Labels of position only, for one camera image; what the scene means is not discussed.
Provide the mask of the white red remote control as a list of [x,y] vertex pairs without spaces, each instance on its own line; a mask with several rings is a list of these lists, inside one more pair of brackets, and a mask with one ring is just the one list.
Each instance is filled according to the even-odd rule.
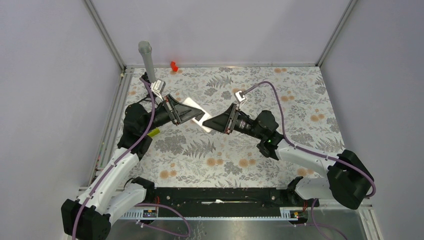
[[204,132],[210,133],[212,131],[212,129],[204,126],[203,123],[206,120],[209,120],[212,117],[211,114],[208,111],[206,111],[205,109],[203,109],[197,102],[195,102],[190,97],[187,97],[183,101],[183,104],[194,108],[198,113],[196,116],[194,116],[191,119],[191,121],[194,122],[196,125],[198,125]]

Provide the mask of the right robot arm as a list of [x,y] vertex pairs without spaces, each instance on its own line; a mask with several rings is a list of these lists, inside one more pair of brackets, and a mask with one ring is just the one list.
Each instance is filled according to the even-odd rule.
[[374,190],[373,176],[354,152],[345,149],[331,156],[288,143],[288,139],[277,131],[279,125],[269,110],[261,111],[252,119],[233,103],[225,112],[205,120],[202,125],[227,135],[236,131],[259,139],[256,147],[264,157],[291,162],[319,174],[321,178],[316,184],[300,178],[295,187],[287,191],[287,201],[293,206],[309,199],[334,199],[356,210]]

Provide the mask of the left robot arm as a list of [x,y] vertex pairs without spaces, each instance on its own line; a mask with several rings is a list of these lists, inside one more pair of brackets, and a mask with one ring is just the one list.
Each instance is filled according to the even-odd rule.
[[179,102],[170,94],[148,112],[139,103],[124,111],[122,136],[112,158],[94,182],[76,199],[61,206],[64,233],[74,240],[105,240],[114,223],[138,203],[152,204],[155,192],[151,181],[135,179],[118,195],[115,191],[147,153],[153,139],[148,134],[167,123],[178,126],[187,121],[201,125],[211,115],[191,98]]

